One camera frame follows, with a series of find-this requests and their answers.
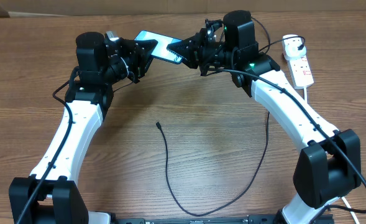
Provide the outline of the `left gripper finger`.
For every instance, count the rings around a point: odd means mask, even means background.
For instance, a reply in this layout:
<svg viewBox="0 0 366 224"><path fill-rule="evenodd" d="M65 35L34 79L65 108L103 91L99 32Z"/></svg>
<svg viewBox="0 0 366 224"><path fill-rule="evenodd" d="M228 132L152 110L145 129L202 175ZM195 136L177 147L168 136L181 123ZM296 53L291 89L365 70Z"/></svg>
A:
<svg viewBox="0 0 366 224"><path fill-rule="evenodd" d="M153 60L153 56L151 53L148 54L140 54L137 57L137 77L142 78L147 73L151 63Z"/></svg>
<svg viewBox="0 0 366 224"><path fill-rule="evenodd" d="M131 55L144 55L149 56L152 54L153 50L157 46L158 41L155 39L150 40L130 40L130 50Z"/></svg>

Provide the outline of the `smartphone with teal screen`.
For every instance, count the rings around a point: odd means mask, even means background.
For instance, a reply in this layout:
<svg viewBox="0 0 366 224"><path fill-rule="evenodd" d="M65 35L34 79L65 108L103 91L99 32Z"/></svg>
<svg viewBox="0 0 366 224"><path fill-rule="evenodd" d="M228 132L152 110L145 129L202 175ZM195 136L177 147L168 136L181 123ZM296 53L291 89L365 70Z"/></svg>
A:
<svg viewBox="0 0 366 224"><path fill-rule="evenodd" d="M169 37L166 35L161 35L147 30L142 30L138 33L138 35L134 40L156 40L158 44L152 52L152 56L154 58L174 64L180 64L182 61L182 58L179 55L167 49L167 46L169 44L181 42L180 39L176 39L174 37Z"/></svg>

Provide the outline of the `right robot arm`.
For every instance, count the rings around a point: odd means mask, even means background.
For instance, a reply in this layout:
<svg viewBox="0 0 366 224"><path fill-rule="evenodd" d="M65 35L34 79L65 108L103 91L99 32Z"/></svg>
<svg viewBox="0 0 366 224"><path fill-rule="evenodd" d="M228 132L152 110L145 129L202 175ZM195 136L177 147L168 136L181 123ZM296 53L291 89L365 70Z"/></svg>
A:
<svg viewBox="0 0 366 224"><path fill-rule="evenodd" d="M358 135L338 130L299 96L280 66L259 49L249 11L208 20L194 36L167 48L203 76L229 72L234 84L262 104L293 141L299 152L296 195L278 211L275 223L316 223L337 199L362 185Z"/></svg>

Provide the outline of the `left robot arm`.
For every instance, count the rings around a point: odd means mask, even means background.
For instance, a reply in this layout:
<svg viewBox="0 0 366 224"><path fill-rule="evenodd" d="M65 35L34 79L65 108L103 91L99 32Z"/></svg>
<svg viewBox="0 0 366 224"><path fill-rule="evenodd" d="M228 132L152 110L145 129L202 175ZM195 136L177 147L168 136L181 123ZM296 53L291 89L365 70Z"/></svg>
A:
<svg viewBox="0 0 366 224"><path fill-rule="evenodd" d="M111 212L91 212L78 190L80 169L90 142L111 105L113 84L138 83L158 42L129 40L112 32L85 32L76 38L78 66L64 99L63 118L45 155L28 177L9 187L15 223L116 223Z"/></svg>

